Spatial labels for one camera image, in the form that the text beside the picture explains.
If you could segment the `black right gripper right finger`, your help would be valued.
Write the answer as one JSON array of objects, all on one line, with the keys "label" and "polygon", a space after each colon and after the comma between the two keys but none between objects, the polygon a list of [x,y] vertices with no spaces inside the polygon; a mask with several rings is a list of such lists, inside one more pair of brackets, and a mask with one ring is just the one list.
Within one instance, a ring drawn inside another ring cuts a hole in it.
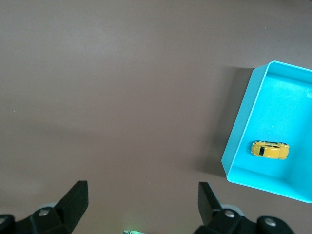
[{"label": "black right gripper right finger", "polygon": [[223,208],[209,183],[198,184],[198,210],[203,225],[196,234],[293,234],[283,220],[273,216],[260,216],[256,222],[232,208]]}]

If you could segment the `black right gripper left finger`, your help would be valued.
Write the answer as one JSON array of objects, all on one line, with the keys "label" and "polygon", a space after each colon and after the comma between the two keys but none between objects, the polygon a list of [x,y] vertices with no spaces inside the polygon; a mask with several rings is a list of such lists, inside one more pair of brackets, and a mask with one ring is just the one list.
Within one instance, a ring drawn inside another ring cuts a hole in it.
[{"label": "black right gripper left finger", "polygon": [[16,221],[11,214],[0,216],[2,234],[71,234],[89,204],[88,182],[78,181],[54,207],[43,207]]}]

